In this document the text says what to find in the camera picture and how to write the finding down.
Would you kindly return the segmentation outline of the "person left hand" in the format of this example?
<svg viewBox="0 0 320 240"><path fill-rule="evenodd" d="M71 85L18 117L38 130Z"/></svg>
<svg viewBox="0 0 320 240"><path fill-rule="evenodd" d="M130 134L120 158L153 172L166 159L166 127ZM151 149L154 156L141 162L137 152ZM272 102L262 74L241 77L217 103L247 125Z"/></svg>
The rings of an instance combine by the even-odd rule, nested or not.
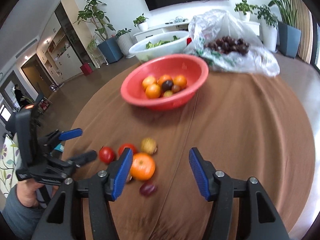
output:
<svg viewBox="0 0 320 240"><path fill-rule="evenodd" d="M34 179L19 181L16 187L17 199L25 207L38 207L39 201L37 200L36 191L43 187L45 187L44 184L40 184Z"/></svg>

